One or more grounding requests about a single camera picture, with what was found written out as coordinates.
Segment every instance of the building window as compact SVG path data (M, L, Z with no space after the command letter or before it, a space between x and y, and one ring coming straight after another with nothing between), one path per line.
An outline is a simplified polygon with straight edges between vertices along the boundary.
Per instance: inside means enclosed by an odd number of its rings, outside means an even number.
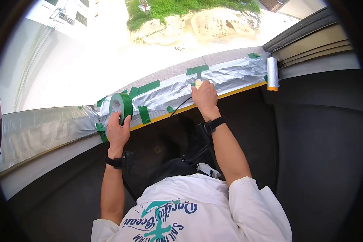
M84 26L87 26L87 18L85 18L82 14L80 14L79 12L77 12L77 16L75 17L76 20L78 20L79 22L83 23Z
M58 3L59 0L44 0L46 2L51 3L52 5L56 6L56 4Z
M89 0L81 0L83 4L85 4L86 7L89 7Z

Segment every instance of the hand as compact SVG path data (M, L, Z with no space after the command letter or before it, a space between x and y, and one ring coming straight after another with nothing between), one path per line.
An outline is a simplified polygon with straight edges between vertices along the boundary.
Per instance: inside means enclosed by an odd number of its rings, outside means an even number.
M112 113L109 117L109 123L107 124L107 135L109 136L110 143L107 156L111 159L122 157L122 150L130 137L129 128L131 115L126 117L124 126L121 126L118 123L120 116L121 112Z
M214 89L214 84L210 83L208 80L204 80L199 89L195 86L191 86L191 90L192 100L206 122L221 116L219 109L216 106L218 103L218 93Z

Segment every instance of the right hand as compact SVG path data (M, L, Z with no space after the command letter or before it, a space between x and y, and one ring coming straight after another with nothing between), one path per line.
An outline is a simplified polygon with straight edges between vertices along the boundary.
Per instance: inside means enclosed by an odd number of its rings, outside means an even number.
M206 122L221 116L219 109L216 106L218 103L218 93L214 89L214 84L210 83L208 80L204 80L199 89L195 86L191 86L191 90L192 100Z

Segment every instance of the printed graphic on shirt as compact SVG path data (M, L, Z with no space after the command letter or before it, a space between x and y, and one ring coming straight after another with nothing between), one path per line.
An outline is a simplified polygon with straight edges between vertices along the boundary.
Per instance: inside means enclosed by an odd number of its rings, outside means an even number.
M169 215L174 211L184 211L187 214L191 214L197 211L198 205L194 203L189 203L185 201L180 203L177 201L155 201L150 203L147 208L140 205L143 208L141 213L141 218L127 218L123 224L122 228L130 227L141 232L132 238L135 242L169 242L175 241L176 236L179 231L184 229L183 225L177 222L172 223L166 227L162 226L163 222L167 222ZM155 215L150 216L150 212L155 210Z

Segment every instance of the black cable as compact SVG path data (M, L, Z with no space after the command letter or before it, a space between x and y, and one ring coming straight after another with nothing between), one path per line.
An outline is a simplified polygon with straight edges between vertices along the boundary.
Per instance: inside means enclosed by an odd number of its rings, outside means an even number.
M191 97L189 97L188 99L186 99L182 104L180 104L179 105L179 107L177 107L176 109L175 109L175 111L169 116L169 119L172 117L172 115L183 105L183 104L185 104L185 102L187 102L188 100L190 100L192 98L192 96Z

